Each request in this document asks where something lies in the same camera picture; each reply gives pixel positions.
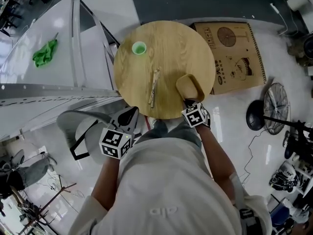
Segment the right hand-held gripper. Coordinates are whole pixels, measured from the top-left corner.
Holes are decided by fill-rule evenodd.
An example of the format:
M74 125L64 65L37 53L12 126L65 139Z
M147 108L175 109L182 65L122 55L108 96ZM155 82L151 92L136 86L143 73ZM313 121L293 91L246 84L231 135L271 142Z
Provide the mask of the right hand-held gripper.
M203 107L202 103L200 103L195 98L191 100L186 98L183 102L187 108L184 109L181 113L190 127L194 128L203 124L210 128L210 114Z

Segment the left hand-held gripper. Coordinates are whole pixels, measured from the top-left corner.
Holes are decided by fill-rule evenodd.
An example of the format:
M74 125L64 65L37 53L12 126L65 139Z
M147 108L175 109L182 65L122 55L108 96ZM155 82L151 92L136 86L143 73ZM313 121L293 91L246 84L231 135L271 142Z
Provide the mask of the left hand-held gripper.
M121 160L127 154L132 147L138 117L139 108L136 106L113 115L100 137L99 145L103 155Z

